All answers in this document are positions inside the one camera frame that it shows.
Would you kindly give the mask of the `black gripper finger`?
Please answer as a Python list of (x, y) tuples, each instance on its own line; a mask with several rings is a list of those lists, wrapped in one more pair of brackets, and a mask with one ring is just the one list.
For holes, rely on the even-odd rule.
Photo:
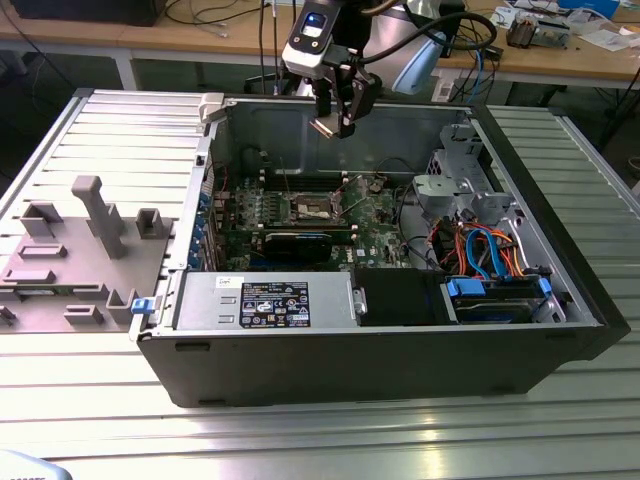
[(333, 93), (337, 102), (335, 136), (347, 138), (355, 132), (355, 122), (367, 116), (379, 94), (382, 81), (361, 65), (344, 65), (334, 69)]
[(332, 83), (327, 79), (313, 80), (312, 92), (315, 96), (315, 116), (328, 117), (332, 113)]

